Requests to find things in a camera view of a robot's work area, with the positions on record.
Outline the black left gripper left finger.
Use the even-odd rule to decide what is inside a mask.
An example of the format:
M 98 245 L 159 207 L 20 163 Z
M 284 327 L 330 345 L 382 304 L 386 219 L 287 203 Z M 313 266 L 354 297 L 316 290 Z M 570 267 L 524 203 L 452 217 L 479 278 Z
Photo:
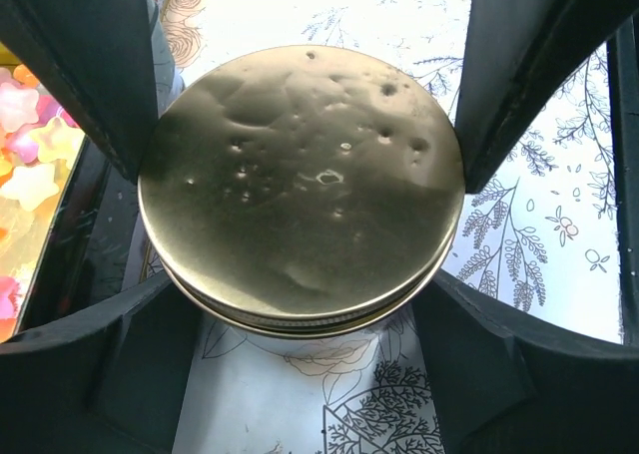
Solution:
M 171 452 L 201 317 L 160 273 L 2 343 L 2 452 Z

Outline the tin of gummy candies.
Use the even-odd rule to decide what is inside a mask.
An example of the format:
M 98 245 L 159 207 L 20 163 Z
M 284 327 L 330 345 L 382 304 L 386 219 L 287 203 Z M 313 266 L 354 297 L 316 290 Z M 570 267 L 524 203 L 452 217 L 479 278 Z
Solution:
M 1 50 L 1 338 L 136 283 L 134 187 Z

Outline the gold round jar lid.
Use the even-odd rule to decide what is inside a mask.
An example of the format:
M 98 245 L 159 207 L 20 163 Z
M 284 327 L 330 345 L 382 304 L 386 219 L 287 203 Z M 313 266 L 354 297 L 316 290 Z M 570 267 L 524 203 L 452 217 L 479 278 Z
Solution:
M 430 282 L 465 194 L 457 136 L 400 70 L 329 46 L 229 61 L 161 117 L 141 216 L 169 277 L 245 331 L 333 337 Z

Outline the clear glass jar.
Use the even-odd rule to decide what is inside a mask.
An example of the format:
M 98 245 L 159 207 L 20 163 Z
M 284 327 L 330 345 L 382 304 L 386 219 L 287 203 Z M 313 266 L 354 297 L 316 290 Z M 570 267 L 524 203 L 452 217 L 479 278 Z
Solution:
M 237 327 L 233 327 L 233 332 L 242 337 L 247 343 L 266 352 L 280 356 L 300 358 L 319 355 L 324 351 L 334 351 L 341 348 L 355 349 L 364 347 L 366 344 L 375 344 L 379 337 L 386 331 L 388 323 L 389 319 L 387 318 L 353 332 L 322 338 L 303 337 L 293 339 L 268 337 Z

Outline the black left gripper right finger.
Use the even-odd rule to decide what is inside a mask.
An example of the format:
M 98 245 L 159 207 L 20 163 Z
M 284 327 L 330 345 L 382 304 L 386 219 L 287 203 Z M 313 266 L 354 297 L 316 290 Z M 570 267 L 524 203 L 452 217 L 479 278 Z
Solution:
M 412 302 L 448 453 L 635 453 L 638 350 L 439 272 Z

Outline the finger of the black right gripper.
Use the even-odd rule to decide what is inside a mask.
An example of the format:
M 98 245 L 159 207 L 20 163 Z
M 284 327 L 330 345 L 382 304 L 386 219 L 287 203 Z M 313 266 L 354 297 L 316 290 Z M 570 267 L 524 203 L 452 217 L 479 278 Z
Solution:
M 466 190 L 480 192 L 579 64 L 638 0 L 471 0 L 455 117 Z
M 1 41 L 135 182 L 159 118 L 147 0 L 1 0 Z

